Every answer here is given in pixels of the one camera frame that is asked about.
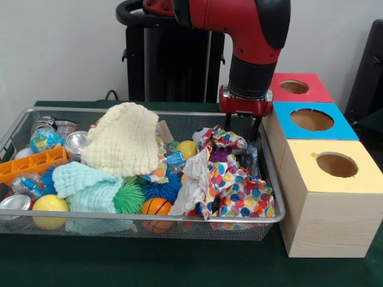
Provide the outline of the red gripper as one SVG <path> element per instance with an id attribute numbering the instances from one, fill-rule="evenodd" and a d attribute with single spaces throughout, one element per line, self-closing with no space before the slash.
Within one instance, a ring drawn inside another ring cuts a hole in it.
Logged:
<path id="1" fill-rule="evenodd" d="M 272 90 L 268 90 L 264 97 L 260 99 L 241 98 L 230 92 L 228 86 L 221 86 L 219 91 L 219 109 L 225 113 L 224 129 L 230 132 L 232 114 L 250 114 L 252 125 L 250 129 L 250 141 L 256 141 L 262 117 L 270 113 L 273 103 Z"/>

